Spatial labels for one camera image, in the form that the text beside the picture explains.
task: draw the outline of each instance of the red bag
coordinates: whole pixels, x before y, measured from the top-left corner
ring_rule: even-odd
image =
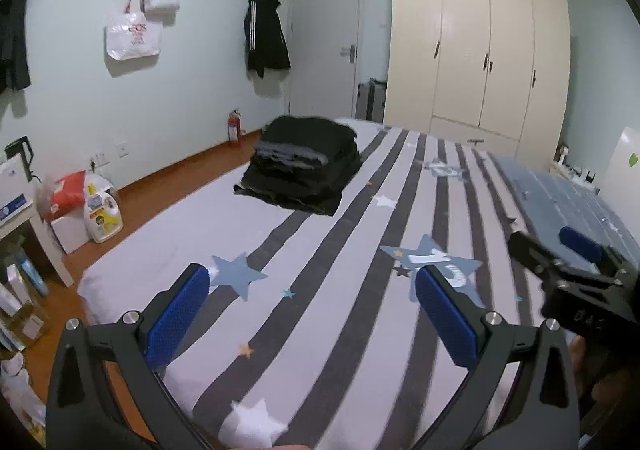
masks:
[[[84,171],[69,174],[56,182],[44,219],[53,221],[82,206],[84,206]]]

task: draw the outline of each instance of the wall socket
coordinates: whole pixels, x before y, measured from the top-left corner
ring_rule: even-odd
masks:
[[[129,144],[126,141],[121,141],[116,144],[116,150],[119,157],[125,157],[129,155]]]
[[[91,162],[95,163],[96,168],[104,167],[109,164],[107,156],[104,153],[95,153],[91,158],[89,158],[89,165],[91,165]]]

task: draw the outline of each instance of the orange star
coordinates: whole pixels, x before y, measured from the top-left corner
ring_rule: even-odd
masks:
[[[240,346],[240,351],[239,351],[239,355],[240,356],[246,356],[246,359],[248,360],[249,358],[251,358],[251,355],[255,353],[255,350],[252,349],[251,347],[249,347],[249,344],[245,344],[245,345],[241,345]]]

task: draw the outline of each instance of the wardrobe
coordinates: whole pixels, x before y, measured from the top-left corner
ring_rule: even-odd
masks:
[[[393,0],[385,124],[547,171],[569,70],[566,0]]]

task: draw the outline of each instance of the black folded clothing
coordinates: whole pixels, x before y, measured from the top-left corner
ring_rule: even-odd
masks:
[[[315,169],[342,156],[354,144],[356,133],[325,118],[281,116],[256,143],[257,156],[300,169]]]
[[[334,215],[342,190],[362,166],[355,138],[350,127],[323,118],[280,117],[267,127],[234,191]]]

